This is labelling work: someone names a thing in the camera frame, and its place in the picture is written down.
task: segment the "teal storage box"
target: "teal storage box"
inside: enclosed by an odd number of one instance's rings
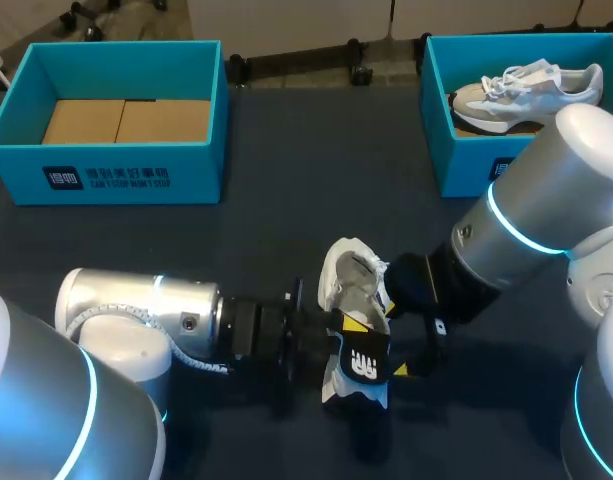
[[[501,76],[513,65],[541,58],[562,69],[592,63],[604,71],[600,107],[613,114],[613,34],[514,34],[429,37],[422,68],[420,108],[435,176],[443,197],[477,197],[503,173],[534,135],[456,134],[447,95]]]
[[[42,144],[64,99],[204,103],[203,126],[177,120],[205,140]],[[17,205],[217,203],[227,121],[220,42],[33,44],[0,108],[0,176]]]

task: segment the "open box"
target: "open box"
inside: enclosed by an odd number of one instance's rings
[[[227,117],[219,42],[33,44],[0,176],[17,205],[217,203]]]
[[[541,58],[563,69],[598,63],[604,70],[600,107],[613,114],[613,34],[560,33],[429,37],[420,108],[435,176],[444,197],[477,197],[533,140],[526,131],[506,136],[456,130],[447,95],[481,77]]]

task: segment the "screw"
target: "screw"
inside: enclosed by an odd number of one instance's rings
[[[182,320],[182,327],[184,330],[193,331],[197,326],[197,320],[194,317],[186,317]]]
[[[470,238],[473,233],[473,227],[470,225],[466,225],[464,228],[459,230],[459,235],[462,238]]]

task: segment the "shoe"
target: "shoe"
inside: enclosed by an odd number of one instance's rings
[[[460,88],[450,96],[459,119],[484,132],[503,134],[522,122],[548,123],[566,105],[597,105],[602,97],[602,68],[561,70],[541,59],[524,67],[509,67],[501,77]]]
[[[391,301],[384,287],[387,267],[357,238],[338,240],[326,254],[317,300],[327,312],[341,311],[344,322],[338,331],[329,330],[329,335],[339,340],[339,349],[326,365],[323,404],[363,398],[388,408],[384,370],[390,344],[386,312]]]
[[[381,312],[388,315],[394,305],[384,286],[387,268],[388,263],[358,238],[340,238],[330,247],[324,260],[317,291],[319,306],[330,312],[335,303],[339,303],[344,288],[357,286],[373,297]]]

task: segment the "box logo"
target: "box logo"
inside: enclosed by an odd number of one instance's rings
[[[83,190],[75,167],[44,167],[44,175],[53,190]]]
[[[493,162],[493,168],[490,170],[488,179],[490,181],[497,180],[499,176],[506,171],[508,165],[514,160],[513,157],[499,157]]]

